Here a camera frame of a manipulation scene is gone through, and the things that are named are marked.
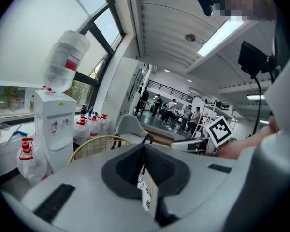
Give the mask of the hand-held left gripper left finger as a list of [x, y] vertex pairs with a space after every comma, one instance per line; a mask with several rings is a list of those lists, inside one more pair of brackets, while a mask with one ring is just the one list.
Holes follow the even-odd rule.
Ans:
[[70, 184], [76, 189], [52, 225], [69, 232], [156, 231], [159, 226], [143, 209], [141, 200], [119, 197], [102, 180], [103, 165], [130, 149], [131, 145], [125, 145], [77, 159], [34, 186], [21, 202], [34, 211], [60, 184]]

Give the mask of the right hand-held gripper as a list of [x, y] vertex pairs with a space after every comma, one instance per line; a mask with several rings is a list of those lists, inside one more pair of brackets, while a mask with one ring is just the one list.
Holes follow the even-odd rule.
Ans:
[[224, 116], [220, 116], [204, 127], [203, 132], [205, 137], [198, 138], [192, 143], [189, 143], [189, 139], [174, 140], [170, 144], [170, 149], [194, 152], [199, 155], [216, 155], [219, 146], [232, 137], [231, 127]]

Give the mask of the gold wire chair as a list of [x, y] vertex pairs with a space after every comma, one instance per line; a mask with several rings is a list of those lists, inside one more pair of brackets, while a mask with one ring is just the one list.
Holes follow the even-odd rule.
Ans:
[[[68, 163], [95, 155], [95, 149], [105, 153], [107, 149], [114, 150], [132, 143], [120, 136], [106, 135], [88, 139], [79, 145], [73, 152]], [[145, 145], [141, 143], [132, 148], [132, 151], [122, 153], [108, 160], [101, 169], [104, 184], [121, 198], [140, 200], [142, 191], [137, 188], [139, 174], [146, 169]]]

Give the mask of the black white floral cushion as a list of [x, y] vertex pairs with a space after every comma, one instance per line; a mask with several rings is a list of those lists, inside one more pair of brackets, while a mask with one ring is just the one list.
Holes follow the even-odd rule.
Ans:
[[142, 207], [146, 212], [149, 211], [151, 198], [152, 198], [152, 192], [153, 192], [153, 180], [151, 177], [149, 177], [149, 180], [150, 180], [149, 181], [150, 186], [146, 184], [144, 180], [144, 175], [140, 174], [138, 176], [138, 182], [137, 182], [137, 188], [142, 193]]

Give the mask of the wooden step platform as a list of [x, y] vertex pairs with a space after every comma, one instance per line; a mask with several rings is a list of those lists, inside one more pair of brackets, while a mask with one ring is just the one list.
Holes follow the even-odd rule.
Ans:
[[145, 129], [151, 136], [153, 136], [153, 143], [160, 144], [165, 147], [170, 147], [170, 144], [174, 141], [184, 140], [186, 137], [178, 135], [171, 131], [166, 131], [163, 129], [156, 128], [151, 125], [141, 124], [143, 129]]

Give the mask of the white shelf rack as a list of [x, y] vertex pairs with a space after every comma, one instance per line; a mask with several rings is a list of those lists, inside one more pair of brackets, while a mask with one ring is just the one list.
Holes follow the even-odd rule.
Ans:
[[214, 120], [218, 119], [219, 117], [223, 116], [227, 122], [230, 124], [231, 122], [236, 123], [237, 119], [232, 116], [232, 109], [229, 107], [228, 110], [221, 110], [219, 108], [206, 106], [206, 101], [201, 100], [198, 97], [193, 98], [192, 102], [193, 107], [200, 107], [201, 117], [198, 122], [197, 128], [194, 134], [191, 136], [192, 138], [200, 137], [204, 127], [208, 124], [213, 122]]

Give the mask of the black balcony railing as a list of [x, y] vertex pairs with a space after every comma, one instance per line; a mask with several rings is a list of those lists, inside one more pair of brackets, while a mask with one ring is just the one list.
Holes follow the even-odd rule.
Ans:
[[162, 92], [165, 92], [169, 95], [172, 95], [174, 96], [175, 98], [179, 98], [179, 99], [182, 99], [188, 103], [192, 103], [193, 102], [193, 97], [190, 96], [190, 95], [187, 95], [179, 90], [176, 90], [174, 88], [171, 88], [169, 86], [166, 86], [166, 85], [163, 85], [161, 83], [158, 83], [158, 82], [155, 82], [155, 81], [152, 81], [152, 80], [148, 80], [147, 82], [147, 85], [146, 85], [147, 88], [154, 88], [154, 89], [157, 89], [159, 91], [162, 91]]
[[210, 106], [210, 107], [216, 107], [216, 108], [219, 108], [221, 110], [228, 110], [230, 105], [224, 101], [209, 101], [209, 102], [206, 102], [206, 106]]

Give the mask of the coat stand with dark bags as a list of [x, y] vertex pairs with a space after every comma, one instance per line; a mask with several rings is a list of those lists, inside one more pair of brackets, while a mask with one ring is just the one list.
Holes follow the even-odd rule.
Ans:
[[142, 112], [147, 101], [148, 101], [148, 98], [149, 98], [149, 93], [147, 91], [147, 88], [144, 90], [144, 92], [142, 93], [139, 101], [138, 101], [138, 104], [136, 106], [136, 111], [135, 111], [135, 116], [138, 115], [138, 112]]

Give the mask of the clear water jug red cap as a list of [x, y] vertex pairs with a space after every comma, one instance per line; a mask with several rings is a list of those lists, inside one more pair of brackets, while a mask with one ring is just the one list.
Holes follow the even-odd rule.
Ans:
[[100, 134], [100, 122], [96, 116], [89, 117], [87, 120], [87, 125], [90, 130], [90, 138], [99, 136]]
[[52, 174], [44, 150], [33, 138], [21, 140], [17, 153], [17, 167], [32, 187]]
[[99, 123], [100, 123], [100, 136], [107, 135], [108, 133], [108, 128], [109, 128], [109, 121], [107, 119], [107, 114], [102, 114], [99, 118]]
[[90, 125], [87, 118], [81, 117], [74, 125], [73, 142], [82, 145], [90, 138]]

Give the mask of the white water dispenser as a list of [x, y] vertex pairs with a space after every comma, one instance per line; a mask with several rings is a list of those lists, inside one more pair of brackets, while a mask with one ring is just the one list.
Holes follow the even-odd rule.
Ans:
[[65, 167], [73, 153], [76, 105], [76, 100], [64, 93], [35, 91], [35, 139], [52, 173]]

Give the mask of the white locker cabinet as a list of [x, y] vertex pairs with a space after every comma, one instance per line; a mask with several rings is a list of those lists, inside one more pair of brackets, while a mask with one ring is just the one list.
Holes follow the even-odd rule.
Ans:
[[107, 115], [108, 134], [115, 134], [121, 118], [132, 113], [132, 103], [147, 71], [148, 64], [135, 59], [123, 57], [119, 62], [101, 109]]

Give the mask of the white window counter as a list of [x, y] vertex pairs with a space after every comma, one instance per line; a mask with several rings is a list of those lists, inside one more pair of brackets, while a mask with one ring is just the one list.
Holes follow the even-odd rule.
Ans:
[[12, 133], [18, 130], [32, 137], [35, 133], [34, 122], [13, 125], [7, 129], [2, 129], [0, 134], [0, 177], [17, 168], [16, 155], [21, 146], [23, 136]]

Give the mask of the black chest-mounted monitor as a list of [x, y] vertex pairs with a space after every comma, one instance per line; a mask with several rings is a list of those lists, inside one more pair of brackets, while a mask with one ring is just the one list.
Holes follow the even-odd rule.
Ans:
[[273, 74], [274, 56], [266, 55], [250, 43], [242, 41], [238, 64], [243, 72], [254, 79], [259, 72]]

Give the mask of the large clear water bottle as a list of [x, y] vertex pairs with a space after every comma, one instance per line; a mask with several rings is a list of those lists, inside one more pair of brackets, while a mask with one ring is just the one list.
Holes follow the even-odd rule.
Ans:
[[44, 85], [53, 93], [67, 91], [89, 47], [90, 42], [84, 35], [73, 30], [64, 32], [46, 59]]

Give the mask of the black-framed window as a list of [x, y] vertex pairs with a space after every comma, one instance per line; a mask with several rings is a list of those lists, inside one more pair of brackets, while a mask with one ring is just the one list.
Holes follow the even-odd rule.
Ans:
[[14, 0], [0, 19], [0, 121], [33, 116], [46, 59], [68, 30], [84, 35], [90, 47], [64, 93], [77, 110], [96, 105], [108, 62], [125, 36], [115, 0]]

